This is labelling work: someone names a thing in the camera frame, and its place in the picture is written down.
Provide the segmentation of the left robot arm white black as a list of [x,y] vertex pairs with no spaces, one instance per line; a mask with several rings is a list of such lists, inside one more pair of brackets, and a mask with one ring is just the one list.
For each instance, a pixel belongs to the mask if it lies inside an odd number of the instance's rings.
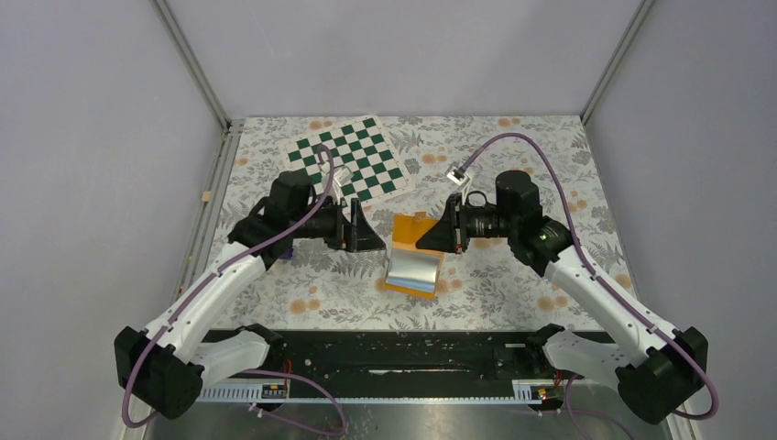
[[321,239],[348,253],[385,249],[359,200],[336,198],[333,188],[334,179],[328,179],[317,194],[305,172],[283,171],[235,224],[210,268],[172,306],[143,329],[127,326],[116,336],[127,426],[137,426],[129,415],[132,398],[174,419],[206,387],[250,369],[271,377],[287,366],[283,337],[261,324],[241,326],[219,342],[204,338],[236,296],[288,255],[297,239]]

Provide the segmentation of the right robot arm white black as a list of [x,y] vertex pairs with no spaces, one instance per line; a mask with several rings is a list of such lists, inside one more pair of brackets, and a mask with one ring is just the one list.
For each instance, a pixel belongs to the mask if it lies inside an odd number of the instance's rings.
[[598,343],[548,324],[526,342],[529,372],[547,378],[559,369],[594,380],[648,424],[676,413],[704,386],[706,337],[663,320],[594,264],[571,230],[543,213],[526,172],[500,173],[495,189],[496,201],[481,206],[451,194],[417,248],[461,254],[472,238],[506,239],[520,263],[573,298],[612,339]]

